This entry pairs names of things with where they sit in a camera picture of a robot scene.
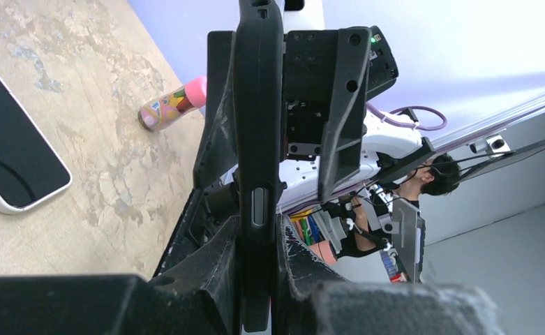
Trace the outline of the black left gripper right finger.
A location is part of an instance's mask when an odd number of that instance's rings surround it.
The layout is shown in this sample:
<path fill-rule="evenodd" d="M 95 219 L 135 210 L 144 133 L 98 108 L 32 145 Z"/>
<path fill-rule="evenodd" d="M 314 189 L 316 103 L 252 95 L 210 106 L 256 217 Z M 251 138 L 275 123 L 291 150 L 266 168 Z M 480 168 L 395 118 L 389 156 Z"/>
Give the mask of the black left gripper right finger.
<path fill-rule="evenodd" d="M 353 283 L 276 221 L 277 334 L 503 334 L 492 300 L 462 285 Z"/>

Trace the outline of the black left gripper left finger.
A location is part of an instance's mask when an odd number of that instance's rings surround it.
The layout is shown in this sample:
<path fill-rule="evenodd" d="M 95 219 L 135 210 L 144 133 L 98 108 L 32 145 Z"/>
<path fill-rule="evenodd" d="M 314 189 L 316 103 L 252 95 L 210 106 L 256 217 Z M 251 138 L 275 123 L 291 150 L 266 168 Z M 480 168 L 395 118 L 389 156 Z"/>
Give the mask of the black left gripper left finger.
<path fill-rule="evenodd" d="M 0 277 L 0 334 L 238 334 L 238 218 L 175 267 L 134 274 Z"/>

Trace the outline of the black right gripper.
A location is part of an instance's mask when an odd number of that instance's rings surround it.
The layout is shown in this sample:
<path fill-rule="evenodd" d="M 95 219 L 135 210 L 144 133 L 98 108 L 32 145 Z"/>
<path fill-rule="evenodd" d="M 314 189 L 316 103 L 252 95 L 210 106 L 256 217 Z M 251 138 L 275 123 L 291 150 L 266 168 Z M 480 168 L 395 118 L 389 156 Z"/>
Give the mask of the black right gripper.
<path fill-rule="evenodd" d="M 232 102 L 233 31 L 207 35 L 207 104 L 193 185 L 204 189 L 237 164 Z M 291 31 L 285 36 L 283 98 L 287 158 L 320 157 L 326 202 L 360 166 L 365 104 L 396 82 L 398 67 L 377 26 Z"/>

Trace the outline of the black phone case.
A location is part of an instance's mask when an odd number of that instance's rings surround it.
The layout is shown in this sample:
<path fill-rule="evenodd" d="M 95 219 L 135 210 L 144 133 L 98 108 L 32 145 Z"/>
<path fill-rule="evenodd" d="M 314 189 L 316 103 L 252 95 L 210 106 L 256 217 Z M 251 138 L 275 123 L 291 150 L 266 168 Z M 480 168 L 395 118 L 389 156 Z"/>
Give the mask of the black phone case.
<path fill-rule="evenodd" d="M 240 1 L 233 47 L 234 114 L 239 167 L 241 321 L 248 333 L 267 329 L 281 157 L 283 27 L 273 1 Z M 263 226 L 251 221 L 251 193 L 267 190 Z"/>

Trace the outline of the black phone silver edge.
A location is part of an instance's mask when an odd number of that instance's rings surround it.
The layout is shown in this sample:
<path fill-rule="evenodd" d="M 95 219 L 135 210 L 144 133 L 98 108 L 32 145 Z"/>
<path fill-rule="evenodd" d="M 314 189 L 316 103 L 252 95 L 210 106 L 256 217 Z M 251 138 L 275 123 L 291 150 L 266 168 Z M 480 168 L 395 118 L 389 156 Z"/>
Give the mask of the black phone silver edge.
<path fill-rule="evenodd" d="M 264 188 L 256 188 L 251 193 L 251 221 L 256 227 L 263 226 L 266 218 L 267 205 L 267 190 Z"/>

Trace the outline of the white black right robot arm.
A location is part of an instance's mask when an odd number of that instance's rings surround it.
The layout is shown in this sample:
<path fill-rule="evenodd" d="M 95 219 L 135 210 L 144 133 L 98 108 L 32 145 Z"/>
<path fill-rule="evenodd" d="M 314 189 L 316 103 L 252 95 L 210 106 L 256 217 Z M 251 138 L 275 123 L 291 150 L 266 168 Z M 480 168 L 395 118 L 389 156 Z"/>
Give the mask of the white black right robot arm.
<path fill-rule="evenodd" d="M 207 36 L 206 124 L 194 191 L 213 215 L 289 211 L 404 177 L 433 153 L 413 114 L 372 113 L 398 68 L 369 24 L 321 29 L 274 1 L 241 1 Z"/>

